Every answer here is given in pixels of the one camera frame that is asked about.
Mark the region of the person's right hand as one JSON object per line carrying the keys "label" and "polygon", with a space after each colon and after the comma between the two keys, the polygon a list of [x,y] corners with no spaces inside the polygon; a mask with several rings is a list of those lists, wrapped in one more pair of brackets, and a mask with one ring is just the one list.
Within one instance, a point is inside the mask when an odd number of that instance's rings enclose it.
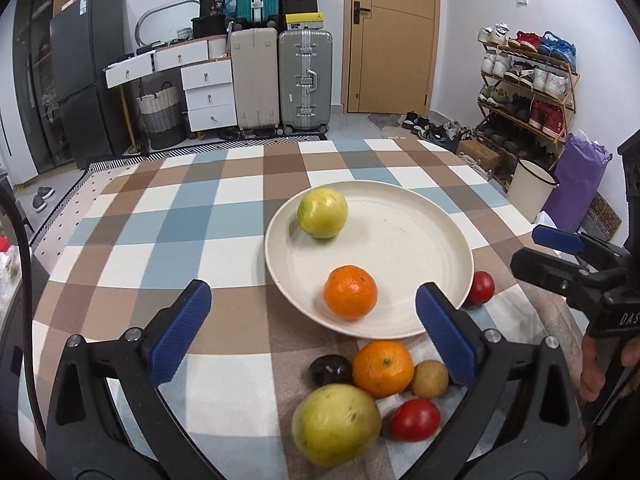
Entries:
{"label": "person's right hand", "polygon": [[[620,362],[623,367],[635,367],[640,359],[640,340],[634,337],[623,348]],[[605,372],[598,365],[597,341],[585,334],[582,337],[582,374],[580,374],[579,393],[582,400],[597,400],[605,384]]]}

